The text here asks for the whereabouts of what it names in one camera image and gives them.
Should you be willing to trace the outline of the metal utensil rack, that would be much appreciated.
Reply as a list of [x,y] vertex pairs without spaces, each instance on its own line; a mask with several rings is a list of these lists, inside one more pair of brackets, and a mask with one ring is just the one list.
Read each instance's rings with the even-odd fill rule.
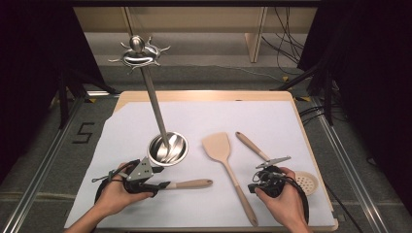
[[138,35],[132,36],[127,45],[121,43],[121,46],[125,48],[125,51],[120,58],[112,59],[112,62],[121,62],[130,68],[130,72],[136,69],[141,71],[159,130],[159,135],[154,137],[149,144],[149,158],[158,166],[176,165],[186,157],[189,143],[182,134],[166,130],[150,72],[150,66],[159,65],[158,59],[161,53],[169,50],[169,47],[161,49],[152,44],[152,39],[146,42]]

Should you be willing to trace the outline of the black metal stand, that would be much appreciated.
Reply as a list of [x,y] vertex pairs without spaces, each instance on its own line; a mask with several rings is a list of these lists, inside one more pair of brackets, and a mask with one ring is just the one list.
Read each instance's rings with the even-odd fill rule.
[[99,81],[92,76],[75,69],[66,69],[62,71],[57,78],[57,83],[60,106],[60,129],[62,129],[69,120],[67,90],[69,90],[76,99],[86,98],[87,91],[84,87],[84,84],[89,83],[103,91],[106,91],[109,94],[120,94],[119,91],[108,86],[103,81]]
[[311,81],[307,87],[307,93],[310,96],[318,96],[321,92],[324,94],[324,114],[326,121],[329,125],[333,125],[331,115],[332,77],[329,69],[322,62],[318,62],[307,71],[298,75],[292,81],[287,82],[280,87],[277,87],[276,91],[288,90],[308,78],[310,78]]

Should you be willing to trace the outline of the person's right hand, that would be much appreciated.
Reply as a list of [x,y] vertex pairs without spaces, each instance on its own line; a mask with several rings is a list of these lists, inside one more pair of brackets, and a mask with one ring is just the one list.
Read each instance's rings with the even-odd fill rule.
[[276,198],[266,195],[258,188],[255,191],[257,197],[265,204],[276,221],[284,227],[286,223],[293,220],[306,222],[302,200],[298,191],[291,184],[287,183],[282,193]]

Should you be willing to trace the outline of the beige perforated skimmer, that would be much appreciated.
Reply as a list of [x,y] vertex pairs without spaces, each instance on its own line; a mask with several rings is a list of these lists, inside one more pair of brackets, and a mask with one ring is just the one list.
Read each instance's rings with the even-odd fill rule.
[[[287,161],[291,159],[290,156],[284,156],[280,158],[271,159],[268,155],[266,155],[255,143],[253,143],[246,135],[241,132],[236,132],[235,136],[251,151],[257,154],[259,157],[263,159],[263,163],[258,165],[258,169],[264,169],[269,167],[275,167],[281,162]],[[295,180],[303,189],[304,193],[309,196],[313,194],[319,186],[318,179],[312,175],[311,173],[304,172],[304,171],[296,171],[295,172]]]

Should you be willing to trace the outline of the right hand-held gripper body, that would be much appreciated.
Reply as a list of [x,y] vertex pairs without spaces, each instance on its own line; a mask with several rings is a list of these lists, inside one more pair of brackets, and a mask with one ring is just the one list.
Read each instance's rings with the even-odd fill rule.
[[285,186],[287,176],[277,166],[278,163],[289,160],[290,157],[281,157],[269,159],[259,164],[254,174],[254,189],[262,190],[266,195],[270,197],[278,197]]

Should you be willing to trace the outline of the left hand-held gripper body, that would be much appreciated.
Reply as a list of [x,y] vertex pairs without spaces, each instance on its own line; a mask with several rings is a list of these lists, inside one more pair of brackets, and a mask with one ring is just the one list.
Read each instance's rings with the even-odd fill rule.
[[144,157],[142,160],[133,161],[125,170],[123,176],[123,187],[128,193],[136,194],[142,192],[155,192],[155,188],[146,181],[154,175],[150,159]]

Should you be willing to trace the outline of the beige solid spatula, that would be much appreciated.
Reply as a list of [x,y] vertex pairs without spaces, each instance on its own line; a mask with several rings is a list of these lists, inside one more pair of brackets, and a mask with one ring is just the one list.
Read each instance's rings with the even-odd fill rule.
[[258,218],[246,198],[239,182],[237,181],[229,163],[228,158],[231,153],[230,142],[225,132],[219,132],[205,137],[202,141],[202,146],[206,154],[213,160],[220,162],[227,171],[238,198],[241,202],[243,210],[252,226],[258,226]]

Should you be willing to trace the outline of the beige slotted spatula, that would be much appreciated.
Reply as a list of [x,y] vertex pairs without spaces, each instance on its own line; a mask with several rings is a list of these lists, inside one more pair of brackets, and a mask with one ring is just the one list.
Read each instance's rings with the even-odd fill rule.
[[166,189],[194,189],[194,188],[205,188],[213,184],[212,180],[200,179],[200,180],[191,180],[180,183],[170,183],[166,186]]

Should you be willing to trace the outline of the person's left hand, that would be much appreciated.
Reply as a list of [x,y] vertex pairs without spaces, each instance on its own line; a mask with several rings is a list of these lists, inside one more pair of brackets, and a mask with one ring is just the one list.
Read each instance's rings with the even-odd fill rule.
[[111,216],[119,213],[131,204],[152,198],[153,196],[152,192],[128,193],[123,187],[122,180],[119,182],[109,182],[103,188],[99,199],[92,207],[92,211],[100,217]]

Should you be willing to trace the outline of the aluminium floor rail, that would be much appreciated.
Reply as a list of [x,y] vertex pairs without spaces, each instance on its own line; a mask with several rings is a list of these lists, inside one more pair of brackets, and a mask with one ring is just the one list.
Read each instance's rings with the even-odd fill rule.
[[356,171],[356,167],[350,159],[349,154],[346,152],[334,127],[328,123],[324,116],[321,117],[320,123],[326,132],[326,136],[332,145],[343,172],[345,173],[345,176],[348,179],[348,182],[354,191],[373,232],[389,233],[389,228],[383,220],[383,216],[381,215],[378,206],[372,200],[366,186],[364,185],[364,182],[361,180],[359,173]]
[[82,98],[74,100],[73,105],[69,110],[67,121],[57,129],[48,150],[42,157],[34,175],[30,178],[30,183],[21,195],[17,196],[17,205],[10,214],[5,225],[0,230],[0,233],[18,233],[20,230],[63,145],[63,141],[68,134],[71,124],[83,103],[84,100]]

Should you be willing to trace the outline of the beige wooden furniture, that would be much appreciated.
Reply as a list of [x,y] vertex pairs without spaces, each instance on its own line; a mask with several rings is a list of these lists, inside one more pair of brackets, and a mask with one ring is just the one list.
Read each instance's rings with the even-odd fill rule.
[[242,33],[256,63],[264,33],[307,34],[315,7],[76,7],[85,32],[126,32],[147,39],[160,33]]

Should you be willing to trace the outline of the white table sheet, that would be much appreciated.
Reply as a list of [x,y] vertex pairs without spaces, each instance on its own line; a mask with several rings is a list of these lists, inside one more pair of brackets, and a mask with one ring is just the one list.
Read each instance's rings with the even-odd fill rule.
[[[235,136],[241,132],[271,158],[290,156],[283,166],[316,175],[317,166],[308,140],[290,101],[163,102],[167,130],[183,134],[189,152],[180,163],[154,175],[151,183],[210,179],[199,189],[161,190],[154,198],[135,203],[101,221],[110,230],[189,229],[253,230],[232,181],[223,165],[211,159],[201,141],[225,132],[231,153],[228,163],[242,189],[253,180],[261,158]],[[148,103],[128,103],[106,120],[94,156],[67,218],[76,221],[94,202],[98,178],[121,163],[146,156],[150,140],[158,133]]]

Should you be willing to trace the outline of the dark curtain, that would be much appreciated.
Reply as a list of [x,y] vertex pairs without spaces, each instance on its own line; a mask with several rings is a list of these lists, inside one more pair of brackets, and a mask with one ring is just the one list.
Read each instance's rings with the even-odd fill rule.
[[299,67],[326,66],[370,154],[412,214],[412,0],[320,0]]
[[104,85],[74,8],[0,0],[0,183],[28,148],[64,85]]

